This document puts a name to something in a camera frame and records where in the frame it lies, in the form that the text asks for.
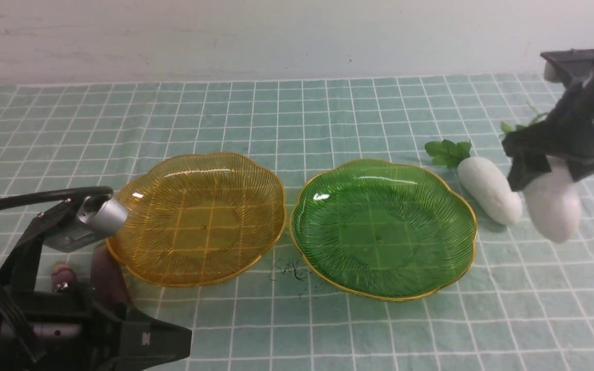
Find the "yellow glass plate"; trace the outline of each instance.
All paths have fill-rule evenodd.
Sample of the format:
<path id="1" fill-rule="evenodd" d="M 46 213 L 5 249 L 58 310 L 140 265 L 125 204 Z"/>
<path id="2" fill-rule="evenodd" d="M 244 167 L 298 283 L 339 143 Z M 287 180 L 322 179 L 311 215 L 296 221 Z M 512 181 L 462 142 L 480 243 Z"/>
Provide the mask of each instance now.
<path id="1" fill-rule="evenodd" d="M 273 172 L 235 153 L 161 162 L 116 195 L 129 210 L 111 255 L 145 282 L 191 287 L 244 272 L 271 249 L 286 220 Z"/>

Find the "toy radish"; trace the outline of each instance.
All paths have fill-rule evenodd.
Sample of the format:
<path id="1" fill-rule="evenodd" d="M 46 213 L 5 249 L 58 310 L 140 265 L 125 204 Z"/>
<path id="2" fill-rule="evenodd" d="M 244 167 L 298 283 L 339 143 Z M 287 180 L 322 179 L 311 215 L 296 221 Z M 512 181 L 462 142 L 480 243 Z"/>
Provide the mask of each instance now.
<path id="1" fill-rule="evenodd" d="M 510 190 L 504 174 L 485 157 L 470 157 L 471 143 L 449 140 L 426 143 L 427 154 L 435 165 L 457 168 L 462 186 L 478 201 L 485 213 L 502 225 L 519 222 L 523 207 L 516 192 Z"/>

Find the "white radish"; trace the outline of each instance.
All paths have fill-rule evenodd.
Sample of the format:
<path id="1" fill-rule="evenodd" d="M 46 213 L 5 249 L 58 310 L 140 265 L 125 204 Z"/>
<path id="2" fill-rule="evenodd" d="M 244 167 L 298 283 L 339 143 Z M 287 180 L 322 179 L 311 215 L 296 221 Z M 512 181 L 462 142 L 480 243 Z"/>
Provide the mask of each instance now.
<path id="1" fill-rule="evenodd" d="M 562 244 L 579 229 L 582 202 L 564 160 L 547 157 L 551 172 L 538 176 L 524 188 L 526 209 L 535 229 Z"/>
<path id="2" fill-rule="evenodd" d="M 521 199 L 492 161 L 485 157 L 466 158 L 457 167 L 457 176 L 490 218 L 502 225 L 518 223 L 523 211 Z"/>

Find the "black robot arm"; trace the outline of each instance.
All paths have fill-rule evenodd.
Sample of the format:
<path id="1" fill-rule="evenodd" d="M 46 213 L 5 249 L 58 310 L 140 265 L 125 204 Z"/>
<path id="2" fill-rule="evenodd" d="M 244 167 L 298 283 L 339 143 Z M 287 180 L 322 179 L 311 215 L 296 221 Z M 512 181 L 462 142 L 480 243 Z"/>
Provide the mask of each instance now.
<path id="1" fill-rule="evenodd" d="M 554 66 L 567 89 L 545 120 L 505 136 L 512 190 L 550 172 L 547 156 L 566 160 L 574 181 L 594 174 L 594 60 L 587 52 L 594 55 L 594 50 L 543 54 L 549 63 L 566 58 Z"/>
<path id="2" fill-rule="evenodd" d="M 31 221 L 0 268 L 0 371 L 141 371 L 189 356 L 189 329 L 126 303 L 104 307 L 90 285 L 35 291 L 43 244 L 75 251 L 122 226 L 127 212 L 112 195 L 94 187 L 0 200 L 0 210 L 60 201 Z"/>

